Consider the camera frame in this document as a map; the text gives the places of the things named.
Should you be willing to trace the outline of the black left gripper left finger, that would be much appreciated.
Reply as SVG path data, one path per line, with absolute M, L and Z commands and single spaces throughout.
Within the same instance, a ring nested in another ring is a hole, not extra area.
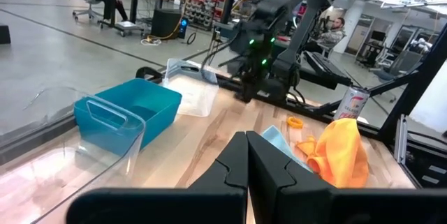
M 69 206 L 66 224 L 245 224 L 248 140 L 234 134 L 186 188 L 97 188 Z

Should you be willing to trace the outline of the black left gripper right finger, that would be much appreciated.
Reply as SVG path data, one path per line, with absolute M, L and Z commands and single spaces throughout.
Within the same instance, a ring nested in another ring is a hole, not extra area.
M 447 189 L 339 189 L 247 132 L 256 224 L 447 224 Z

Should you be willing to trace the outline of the pale blue cloth teal trim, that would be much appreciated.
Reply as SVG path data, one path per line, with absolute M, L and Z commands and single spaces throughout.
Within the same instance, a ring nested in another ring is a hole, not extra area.
M 294 160 L 298 165 L 313 173 L 313 170 L 305 162 L 295 156 L 292 148 L 290 148 L 290 145 L 287 143 L 286 138 L 276 126 L 271 125 L 263 131 L 261 136 L 286 156 Z

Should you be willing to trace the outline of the orange microfiber cloth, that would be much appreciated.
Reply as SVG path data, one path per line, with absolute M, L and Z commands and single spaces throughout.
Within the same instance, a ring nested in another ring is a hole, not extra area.
M 337 188 L 365 187 L 369 167 L 367 153 L 355 119 L 330 123 L 319 139 L 309 136 L 296 145 L 306 156 L 306 164 L 320 178 Z

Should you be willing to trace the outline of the clear plastic bin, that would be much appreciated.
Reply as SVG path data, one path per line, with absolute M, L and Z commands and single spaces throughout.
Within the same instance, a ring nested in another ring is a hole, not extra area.
M 178 114 L 208 117 L 219 91 L 216 74 L 180 59 L 169 59 L 163 86 L 182 95 Z
M 138 115 L 68 87 L 0 110 L 0 224 L 64 224 L 83 192 L 128 186 L 144 131 Z

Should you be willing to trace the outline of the black equipment stand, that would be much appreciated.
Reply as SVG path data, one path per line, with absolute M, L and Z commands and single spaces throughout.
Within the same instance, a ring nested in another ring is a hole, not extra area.
M 304 51 L 302 53 L 300 77 L 332 90 L 335 90 L 338 84 L 344 86 L 353 84 L 351 78 L 318 52 Z

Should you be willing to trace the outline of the black device blue light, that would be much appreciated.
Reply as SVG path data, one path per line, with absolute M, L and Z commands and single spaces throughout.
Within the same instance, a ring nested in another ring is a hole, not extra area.
M 180 20 L 180 23 L 179 23 L 178 35 L 177 35 L 178 38 L 185 39 L 186 30 L 187 30 L 188 25 L 189 25 L 188 18 L 187 17 L 183 17 Z

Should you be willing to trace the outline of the shelf with red bins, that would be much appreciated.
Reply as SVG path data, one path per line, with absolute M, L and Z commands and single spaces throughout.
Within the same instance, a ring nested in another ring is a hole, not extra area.
M 221 19 L 225 0 L 186 0 L 183 17 L 190 26 L 210 31 Z

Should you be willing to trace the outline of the teal plastic bin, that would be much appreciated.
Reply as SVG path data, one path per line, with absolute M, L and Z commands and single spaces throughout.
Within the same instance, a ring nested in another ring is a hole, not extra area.
M 74 104 L 82 139 L 119 156 L 140 136 L 147 146 L 175 119 L 182 95 L 144 79 L 133 79 Z

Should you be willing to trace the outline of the black box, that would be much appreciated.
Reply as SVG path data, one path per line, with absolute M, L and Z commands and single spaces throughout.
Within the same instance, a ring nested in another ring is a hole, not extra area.
M 165 39 L 176 37 L 181 17 L 179 9 L 156 9 L 152 17 L 151 35 Z

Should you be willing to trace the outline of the small grey cup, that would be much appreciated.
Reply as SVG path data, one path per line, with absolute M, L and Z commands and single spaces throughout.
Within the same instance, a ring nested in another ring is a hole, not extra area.
M 367 103 L 369 96 L 370 92 L 367 89 L 359 86 L 350 86 L 346 90 L 333 119 L 357 119 L 360 116 L 360 113 L 365 104 Z

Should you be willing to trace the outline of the black block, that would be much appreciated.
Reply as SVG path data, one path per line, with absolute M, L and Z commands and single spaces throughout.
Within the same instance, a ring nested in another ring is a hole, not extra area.
M 0 45 L 11 44 L 10 29 L 8 25 L 0 24 Z

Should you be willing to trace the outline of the silver aluminium bracket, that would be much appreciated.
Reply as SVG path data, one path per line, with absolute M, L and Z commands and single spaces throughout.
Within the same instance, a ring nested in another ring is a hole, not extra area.
M 395 134 L 394 158 L 398 164 L 406 163 L 406 147 L 408 140 L 408 125 L 406 115 L 402 114 L 397 120 L 397 128 Z

